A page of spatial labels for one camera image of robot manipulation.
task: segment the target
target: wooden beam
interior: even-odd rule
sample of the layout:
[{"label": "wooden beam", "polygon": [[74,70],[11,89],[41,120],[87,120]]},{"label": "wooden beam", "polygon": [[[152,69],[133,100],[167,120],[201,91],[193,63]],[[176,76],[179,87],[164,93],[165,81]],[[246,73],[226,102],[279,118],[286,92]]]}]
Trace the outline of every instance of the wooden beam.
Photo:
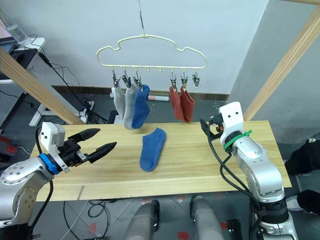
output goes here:
[{"label": "wooden beam", "polygon": [[287,2],[296,2],[302,4],[313,4],[313,5],[320,5],[320,0],[283,0]]},{"label": "wooden beam", "polygon": [[0,71],[31,96],[56,113],[66,123],[84,124],[67,106],[59,102],[40,82],[0,47]]},{"label": "wooden beam", "polygon": [[289,51],[276,66],[273,73],[265,82],[259,93],[244,113],[244,120],[250,121],[265,104],[279,84],[290,73],[299,59],[305,54],[320,33],[320,6],[317,6],[303,29],[291,45]]}]

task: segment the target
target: wooden table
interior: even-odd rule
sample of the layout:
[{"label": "wooden table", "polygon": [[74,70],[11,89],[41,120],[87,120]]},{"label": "wooden table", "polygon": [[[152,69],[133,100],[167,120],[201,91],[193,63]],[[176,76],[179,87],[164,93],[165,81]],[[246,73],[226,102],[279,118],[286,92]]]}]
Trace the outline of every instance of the wooden table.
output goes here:
[{"label": "wooden table", "polygon": [[[150,123],[141,129],[127,130],[121,124],[66,125],[68,136],[87,128],[100,128],[91,139],[80,142],[83,153],[91,153],[109,142],[117,145],[108,155],[93,164],[86,162],[71,167],[69,173],[61,172],[54,180],[51,201],[94,200],[158,196],[170,194],[234,191],[220,176],[219,163],[211,152],[207,137],[200,123]],[[161,128],[166,141],[157,167],[151,172],[140,168],[142,136]],[[277,166],[284,187],[291,183],[282,161],[276,140],[268,121],[248,121],[244,129],[252,129],[250,135],[261,143],[269,159]],[[227,154],[218,140],[213,145],[221,158]],[[32,156],[37,156],[35,147]],[[242,180],[243,172],[232,157],[227,165]],[[37,201],[44,201],[49,192],[46,184],[39,192]]]}]

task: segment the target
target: gray sock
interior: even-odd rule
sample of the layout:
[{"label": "gray sock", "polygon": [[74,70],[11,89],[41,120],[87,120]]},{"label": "gray sock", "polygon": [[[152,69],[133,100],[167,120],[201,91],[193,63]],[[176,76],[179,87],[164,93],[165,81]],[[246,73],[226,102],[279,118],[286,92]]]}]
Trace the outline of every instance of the gray sock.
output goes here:
[{"label": "gray sock", "polygon": [[115,109],[119,113],[121,119],[124,120],[125,109],[126,109],[126,95],[124,94],[120,86],[114,89],[113,102],[115,105]]},{"label": "gray sock", "polygon": [[136,83],[132,82],[131,87],[127,88],[125,92],[125,111],[123,124],[126,129],[133,129],[132,119],[134,117],[135,98],[138,90],[139,88]]}]

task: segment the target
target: white plastic hanger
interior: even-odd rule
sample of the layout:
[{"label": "white plastic hanger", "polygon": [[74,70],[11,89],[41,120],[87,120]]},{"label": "white plastic hanger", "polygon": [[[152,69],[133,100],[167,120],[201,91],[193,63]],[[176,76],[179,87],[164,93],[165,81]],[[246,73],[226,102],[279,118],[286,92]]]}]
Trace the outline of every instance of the white plastic hanger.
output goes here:
[{"label": "white plastic hanger", "polygon": [[[176,42],[174,42],[173,40],[169,39],[169,38],[166,38],[166,37],[163,37],[163,36],[157,36],[157,35],[149,35],[149,34],[146,34],[145,33],[145,29],[144,29],[144,23],[142,21],[142,14],[141,14],[141,8],[140,8],[140,1],[138,1],[138,4],[139,4],[139,11],[140,11],[140,19],[141,19],[141,25],[142,25],[142,30],[143,30],[143,34],[142,35],[139,35],[139,36],[130,36],[130,37],[126,37],[126,38],[123,38],[123,39],[120,39],[116,44],[117,44],[117,48],[113,48],[112,46],[105,46],[105,47],[102,47],[100,48],[97,52],[96,52],[96,59],[97,61],[102,65],[102,66],[105,66],[105,67],[110,67],[111,70],[114,70],[115,67],[120,67],[120,68],[123,68],[124,70],[126,68],[135,68],[135,70],[137,71],[138,68],[145,68],[148,72],[150,71],[150,68],[157,68],[160,72],[162,71],[162,69],[170,69],[172,72],[174,69],[183,69],[183,72],[186,71],[186,69],[194,69],[195,72],[198,71],[198,69],[204,69],[206,66],[207,66],[207,57],[202,53],[200,52],[199,50],[197,49],[194,49],[192,47],[184,47],[183,49],[180,49],[178,48],[178,45],[176,44]],[[148,39],[148,38],[155,38],[155,39],[161,39],[161,40],[165,40],[165,41],[168,41],[170,43],[172,43],[175,47],[175,49],[179,52],[184,52],[185,50],[191,50],[193,52],[196,52],[198,53],[199,55],[201,55],[205,61],[205,64],[203,66],[157,66],[157,65],[115,65],[115,64],[105,64],[105,63],[102,63],[100,61],[100,58],[99,58],[99,54],[101,51],[105,50],[105,49],[112,49],[113,51],[119,51],[121,49],[121,45],[120,43],[124,42],[124,41],[127,41],[127,40],[130,40],[130,39]]]}]

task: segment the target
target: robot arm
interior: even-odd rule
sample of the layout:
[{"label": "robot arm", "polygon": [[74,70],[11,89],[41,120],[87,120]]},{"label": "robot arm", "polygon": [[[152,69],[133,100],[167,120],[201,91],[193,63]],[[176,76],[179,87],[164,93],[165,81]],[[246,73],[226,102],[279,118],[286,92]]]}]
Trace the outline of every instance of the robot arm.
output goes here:
[{"label": "robot arm", "polygon": [[259,206],[253,211],[259,219],[259,239],[298,240],[294,222],[287,210],[283,180],[279,170],[269,161],[266,149],[253,141],[243,129],[243,115],[239,102],[220,107],[208,125],[200,120],[207,134],[211,124],[216,124],[217,134],[209,138],[220,139],[224,150],[233,153],[237,165],[244,172],[248,188]]},{"label": "robot arm", "polygon": [[41,143],[48,154],[15,163],[0,176],[0,239],[31,239],[28,222],[39,190],[60,172],[67,173],[69,167],[86,161],[93,163],[116,146],[117,143],[112,142],[91,154],[82,153],[78,142],[93,137],[99,130],[87,129],[65,141],[63,127],[51,122],[42,124]]}]

